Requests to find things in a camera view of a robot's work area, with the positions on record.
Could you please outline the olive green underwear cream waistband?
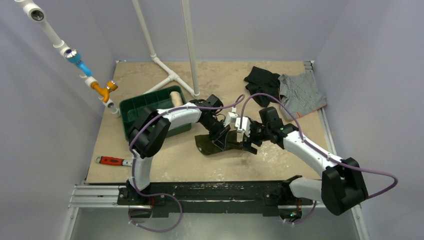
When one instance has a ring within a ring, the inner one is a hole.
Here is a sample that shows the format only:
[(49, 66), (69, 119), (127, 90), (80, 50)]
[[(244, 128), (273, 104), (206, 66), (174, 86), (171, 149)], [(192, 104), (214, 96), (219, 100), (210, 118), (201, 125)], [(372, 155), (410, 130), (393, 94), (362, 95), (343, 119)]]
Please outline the olive green underwear cream waistband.
[[(209, 139), (208, 134), (196, 135), (194, 137), (194, 140), (195, 140), (196, 147), (204, 156), (211, 156), (211, 155), (225, 152), (219, 149), (218, 147), (216, 147), (212, 143), (212, 141)], [(236, 131), (236, 149), (233, 149), (233, 150), (243, 151), (239, 143), (237, 142), (237, 131)]]

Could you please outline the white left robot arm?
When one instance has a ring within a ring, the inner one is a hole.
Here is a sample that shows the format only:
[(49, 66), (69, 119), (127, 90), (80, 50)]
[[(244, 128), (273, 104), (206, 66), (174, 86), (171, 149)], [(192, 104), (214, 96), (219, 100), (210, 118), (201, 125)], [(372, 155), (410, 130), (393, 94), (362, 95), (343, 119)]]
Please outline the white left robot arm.
[(212, 145), (224, 150), (227, 147), (230, 125), (238, 117), (236, 105), (242, 99), (241, 96), (236, 103), (229, 105), (231, 111), (223, 120), (218, 120), (217, 116), (226, 106), (213, 94), (206, 100), (192, 100), (168, 109), (154, 109), (150, 106), (142, 109), (127, 135), (129, 150), (133, 154), (131, 176), (128, 179), (133, 187), (129, 193), (130, 199), (138, 205), (148, 201), (147, 187), (151, 183), (153, 157), (162, 148), (170, 130), (200, 123), (208, 131), (207, 138)]

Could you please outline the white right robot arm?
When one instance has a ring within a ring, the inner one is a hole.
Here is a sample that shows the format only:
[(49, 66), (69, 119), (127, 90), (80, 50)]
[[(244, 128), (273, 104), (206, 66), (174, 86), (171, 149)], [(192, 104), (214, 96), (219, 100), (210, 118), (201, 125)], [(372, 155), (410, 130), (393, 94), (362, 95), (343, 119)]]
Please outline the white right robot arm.
[(274, 107), (260, 110), (259, 115), (260, 122), (246, 116), (235, 119), (236, 132), (242, 136), (242, 148), (255, 154), (257, 149), (252, 145), (260, 146), (269, 141), (298, 157), (320, 177), (295, 176), (287, 180), (280, 191), (284, 202), (292, 204), (298, 199), (321, 202), (339, 216), (368, 199), (365, 180), (355, 159), (327, 153), (301, 133), (298, 126), (284, 124)]

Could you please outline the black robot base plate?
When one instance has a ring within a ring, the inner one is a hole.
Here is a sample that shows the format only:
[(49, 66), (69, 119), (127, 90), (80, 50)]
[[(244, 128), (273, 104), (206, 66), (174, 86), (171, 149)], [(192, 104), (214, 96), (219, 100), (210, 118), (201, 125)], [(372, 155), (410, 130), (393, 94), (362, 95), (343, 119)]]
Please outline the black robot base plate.
[(299, 219), (301, 207), (311, 206), (313, 201), (287, 196), (285, 182), (288, 180), (152, 182), (141, 193), (127, 182), (118, 189), (117, 204), (130, 208), (151, 207), (154, 218), (183, 212)]

